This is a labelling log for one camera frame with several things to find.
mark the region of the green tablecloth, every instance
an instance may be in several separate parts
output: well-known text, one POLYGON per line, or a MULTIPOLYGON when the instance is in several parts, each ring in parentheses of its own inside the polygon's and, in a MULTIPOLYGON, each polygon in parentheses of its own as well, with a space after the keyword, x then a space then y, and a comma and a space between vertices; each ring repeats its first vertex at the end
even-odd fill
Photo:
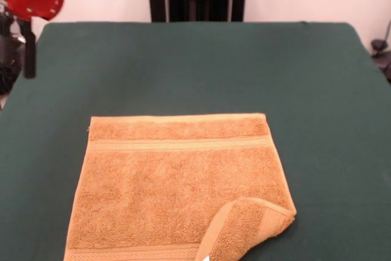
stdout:
POLYGON ((48 25, 0 115, 0 256, 60 261, 91 116, 264 112, 297 220, 245 260, 391 260, 391 88, 347 24, 48 25))

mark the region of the towel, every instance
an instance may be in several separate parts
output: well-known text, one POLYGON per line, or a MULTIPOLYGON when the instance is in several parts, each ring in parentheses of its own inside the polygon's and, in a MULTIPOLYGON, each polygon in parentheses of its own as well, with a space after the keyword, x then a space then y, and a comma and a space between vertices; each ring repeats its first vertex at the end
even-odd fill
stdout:
POLYGON ((64 260, 239 260, 295 215, 264 114, 93 117, 64 260))

